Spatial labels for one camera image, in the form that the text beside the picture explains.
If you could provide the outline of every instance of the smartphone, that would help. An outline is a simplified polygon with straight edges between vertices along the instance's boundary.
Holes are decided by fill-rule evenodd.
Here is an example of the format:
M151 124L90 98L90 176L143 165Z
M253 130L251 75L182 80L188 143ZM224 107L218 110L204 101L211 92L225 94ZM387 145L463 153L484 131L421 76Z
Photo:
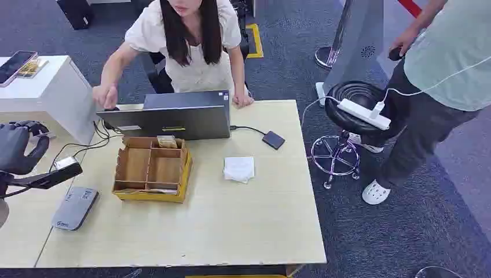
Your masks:
M5 87L12 82L22 66L37 56L37 52L17 51L7 62L0 66L0 87Z

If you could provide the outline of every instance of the robotic hand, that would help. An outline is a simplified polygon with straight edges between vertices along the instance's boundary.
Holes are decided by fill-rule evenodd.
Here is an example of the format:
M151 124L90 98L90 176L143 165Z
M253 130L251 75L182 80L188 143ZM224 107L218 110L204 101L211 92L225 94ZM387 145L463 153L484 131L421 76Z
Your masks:
M82 172L74 158L65 159L57 170L27 178L15 179L14 175L29 174L38 164L49 147L46 126L36 121L10 122L0 124L0 227L6 221L9 208L4 198L17 195L31 188L49 189ZM30 134L38 136L36 147L25 156ZM7 194L9 185L22 186L23 189Z
M49 147L49 137L40 136L38 145L29 155L24 156L29 133L33 136L48 133L48 129L34 121L10 122L7 125L0 124L0 171L15 175L29 174L34 166L46 153Z

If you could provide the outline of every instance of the long black hair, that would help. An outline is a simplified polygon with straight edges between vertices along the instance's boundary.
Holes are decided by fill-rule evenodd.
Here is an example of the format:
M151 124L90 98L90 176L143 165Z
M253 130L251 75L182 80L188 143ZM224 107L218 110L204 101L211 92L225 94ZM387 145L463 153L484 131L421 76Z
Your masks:
M193 35L168 0L160 0L160 8L162 9L169 56L183 67L189 65L191 55L186 40L194 42ZM216 64L222 55L222 35L218 20L217 0L202 0L199 13L201 15L201 48L203 49L204 60L208 65Z

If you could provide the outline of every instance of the black stool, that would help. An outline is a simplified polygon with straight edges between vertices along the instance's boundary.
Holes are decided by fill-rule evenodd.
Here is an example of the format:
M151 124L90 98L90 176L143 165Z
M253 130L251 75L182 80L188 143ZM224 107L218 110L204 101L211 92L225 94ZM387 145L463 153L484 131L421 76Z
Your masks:
M384 98L385 92L372 84L362 81L348 81L337 84L327 94L342 101L344 98L365 108L373 109ZM360 178L360 156L356 147L348 141L349 133L369 135L382 132L375 126L356 118L337 107L337 103L326 99L325 112L328 117L343 129L340 136L322 136L315 140L310 149L313 162L319 169L329 174L324 182L326 189L331 188L334 176L351 175ZM389 101L386 100L384 114L391 115Z

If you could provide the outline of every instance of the cardboard box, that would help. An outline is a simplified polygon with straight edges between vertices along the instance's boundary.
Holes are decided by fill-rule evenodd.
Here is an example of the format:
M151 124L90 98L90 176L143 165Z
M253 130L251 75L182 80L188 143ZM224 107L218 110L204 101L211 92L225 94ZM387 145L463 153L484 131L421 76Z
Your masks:
M156 137L124 137L112 193L121 200L184 202L192 164L184 140L177 149L159 147Z

